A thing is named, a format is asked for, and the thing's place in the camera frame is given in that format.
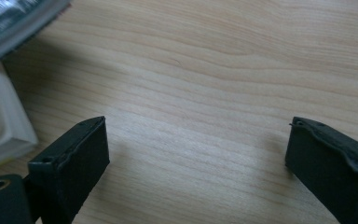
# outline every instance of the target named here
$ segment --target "wooden table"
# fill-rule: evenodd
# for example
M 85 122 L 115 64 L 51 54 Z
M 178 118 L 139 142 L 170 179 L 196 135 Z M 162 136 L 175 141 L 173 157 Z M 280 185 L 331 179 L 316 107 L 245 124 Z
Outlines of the wooden table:
M 358 1 L 75 0 L 6 66 L 40 140 L 104 115 L 75 223 L 337 223 L 285 168 L 293 116 L 358 140 Z

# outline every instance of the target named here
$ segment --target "wooden surface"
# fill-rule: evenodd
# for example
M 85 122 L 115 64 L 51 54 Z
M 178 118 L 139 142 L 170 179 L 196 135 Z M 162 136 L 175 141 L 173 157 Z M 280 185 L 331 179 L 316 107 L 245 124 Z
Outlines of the wooden surface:
M 75 223 L 337 223 L 284 167 L 293 116 L 358 140 L 358 1 L 75 0 L 6 65 L 40 140 L 107 120 Z

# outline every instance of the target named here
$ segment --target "light wood tabletop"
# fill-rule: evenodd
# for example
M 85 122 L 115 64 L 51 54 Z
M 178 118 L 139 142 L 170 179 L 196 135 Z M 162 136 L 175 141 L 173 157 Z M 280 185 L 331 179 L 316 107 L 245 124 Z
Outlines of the light wood tabletop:
M 294 116 L 358 140 L 358 0 L 75 0 L 5 65 L 40 144 L 105 116 L 74 223 L 337 223 L 284 166 Z

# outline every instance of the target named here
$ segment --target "black plastic part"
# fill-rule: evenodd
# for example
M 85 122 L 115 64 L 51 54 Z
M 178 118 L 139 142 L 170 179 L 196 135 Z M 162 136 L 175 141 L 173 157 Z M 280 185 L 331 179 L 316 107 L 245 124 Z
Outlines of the black plastic part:
M 294 118 L 286 166 L 342 224 L 358 224 L 358 142 L 320 122 Z
M 29 161 L 27 185 L 42 193 L 33 217 L 45 224 L 71 223 L 109 163 L 104 117 L 78 123 Z
M 33 223 L 19 175 L 0 176 L 0 224 L 7 223 Z

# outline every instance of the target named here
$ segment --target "curved gray edge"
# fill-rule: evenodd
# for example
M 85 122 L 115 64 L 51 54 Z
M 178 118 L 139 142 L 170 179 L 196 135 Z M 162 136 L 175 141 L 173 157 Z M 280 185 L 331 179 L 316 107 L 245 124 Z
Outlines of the curved gray edge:
M 0 59 L 54 21 L 70 2 L 71 0 L 45 1 L 27 18 L 6 30 L 0 35 Z

